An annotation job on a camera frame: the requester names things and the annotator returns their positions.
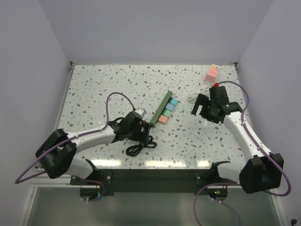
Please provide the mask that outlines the green power strip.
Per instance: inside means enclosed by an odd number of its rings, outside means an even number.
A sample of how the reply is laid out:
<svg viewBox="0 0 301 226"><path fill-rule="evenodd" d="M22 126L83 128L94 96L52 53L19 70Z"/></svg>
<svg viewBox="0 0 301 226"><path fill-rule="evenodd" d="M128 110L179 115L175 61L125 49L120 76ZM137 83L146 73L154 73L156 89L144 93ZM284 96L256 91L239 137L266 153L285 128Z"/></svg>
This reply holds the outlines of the green power strip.
<svg viewBox="0 0 301 226"><path fill-rule="evenodd" d="M159 119L160 115L164 111L165 106L169 102L169 99L172 97L172 95L173 95L173 92L170 91L170 90L168 90L167 93L166 93L166 95L164 96L163 100L161 101L159 107L155 111L155 113L154 113L151 121L150 121L151 127L154 127L156 125L156 123L158 122L158 119Z"/></svg>

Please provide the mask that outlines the teal plug cube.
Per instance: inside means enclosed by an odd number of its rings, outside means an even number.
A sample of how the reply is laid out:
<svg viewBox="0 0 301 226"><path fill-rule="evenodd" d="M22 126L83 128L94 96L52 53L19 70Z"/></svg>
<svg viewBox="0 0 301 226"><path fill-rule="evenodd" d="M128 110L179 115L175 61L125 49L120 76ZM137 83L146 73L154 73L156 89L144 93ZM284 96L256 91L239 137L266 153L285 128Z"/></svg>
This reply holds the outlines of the teal plug cube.
<svg viewBox="0 0 301 226"><path fill-rule="evenodd" d="M177 103L178 103L178 100L177 100L176 98L170 98L169 103L170 103L171 105L176 106Z"/></svg>

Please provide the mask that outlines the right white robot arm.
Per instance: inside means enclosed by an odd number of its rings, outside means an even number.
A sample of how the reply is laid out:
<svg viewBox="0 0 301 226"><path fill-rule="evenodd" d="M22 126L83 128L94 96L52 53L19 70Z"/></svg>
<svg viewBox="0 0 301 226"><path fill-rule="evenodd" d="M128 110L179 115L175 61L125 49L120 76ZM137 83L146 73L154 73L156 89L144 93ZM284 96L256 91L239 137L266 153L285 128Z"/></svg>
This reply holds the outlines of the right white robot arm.
<svg viewBox="0 0 301 226"><path fill-rule="evenodd" d="M214 162L207 179L215 185L225 180L241 184L247 194L278 188L284 159L273 154L258 138L247 121L242 121L243 110L237 102L230 102L226 88L211 87L209 96L198 94L192 114L209 122L222 123L233 135L246 160L245 166L230 161Z"/></svg>

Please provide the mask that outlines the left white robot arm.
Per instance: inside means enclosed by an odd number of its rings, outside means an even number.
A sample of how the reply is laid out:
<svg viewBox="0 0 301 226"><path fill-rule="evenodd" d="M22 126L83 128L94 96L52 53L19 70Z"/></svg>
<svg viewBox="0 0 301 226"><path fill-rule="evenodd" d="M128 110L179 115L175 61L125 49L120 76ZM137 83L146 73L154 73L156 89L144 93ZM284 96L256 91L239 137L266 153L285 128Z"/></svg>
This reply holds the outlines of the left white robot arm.
<svg viewBox="0 0 301 226"><path fill-rule="evenodd" d="M157 144L149 135L151 124L143 120L146 111L136 109L114 121L109 121L98 129L67 133L63 129L55 130L35 156L50 179L63 174L81 178L87 185L97 181L97 168L88 159L76 159L75 155L86 149L116 143L125 139L138 142L129 147L126 154L138 155L143 148L155 148Z"/></svg>

